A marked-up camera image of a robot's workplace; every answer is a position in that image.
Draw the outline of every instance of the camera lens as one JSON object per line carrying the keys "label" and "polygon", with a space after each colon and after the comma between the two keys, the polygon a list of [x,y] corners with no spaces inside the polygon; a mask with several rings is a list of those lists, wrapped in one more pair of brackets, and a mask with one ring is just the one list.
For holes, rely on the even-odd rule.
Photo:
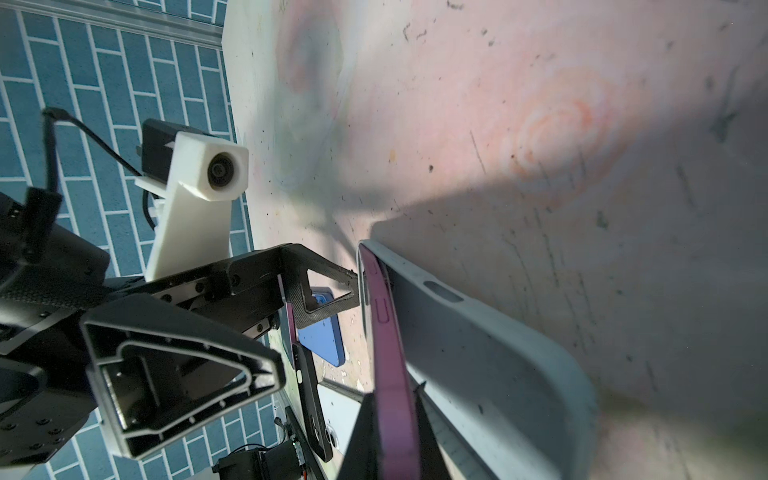
{"label": "camera lens", "polygon": [[218,154],[208,165],[208,183],[213,188],[227,186],[235,176],[235,166],[226,154]]}

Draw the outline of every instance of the white bracket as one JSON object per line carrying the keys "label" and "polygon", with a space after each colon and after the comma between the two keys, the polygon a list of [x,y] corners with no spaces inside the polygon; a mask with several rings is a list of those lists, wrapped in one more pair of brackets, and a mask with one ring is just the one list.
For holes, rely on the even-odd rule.
{"label": "white bracket", "polygon": [[[217,187],[209,181],[208,170],[220,155],[229,159],[234,172],[228,184]],[[224,260],[229,257],[232,200],[248,187],[248,149],[219,137],[180,131],[168,183],[139,177],[136,185],[164,198],[144,273],[147,282]]]}

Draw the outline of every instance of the table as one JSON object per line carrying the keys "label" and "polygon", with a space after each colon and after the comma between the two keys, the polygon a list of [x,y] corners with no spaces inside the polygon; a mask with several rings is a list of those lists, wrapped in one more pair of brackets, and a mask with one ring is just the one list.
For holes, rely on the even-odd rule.
{"label": "table", "polygon": [[[593,478],[764,476],[765,25],[735,0],[232,0],[254,243],[353,268],[373,238],[559,342],[601,392]],[[370,389],[340,320],[319,374]]]}

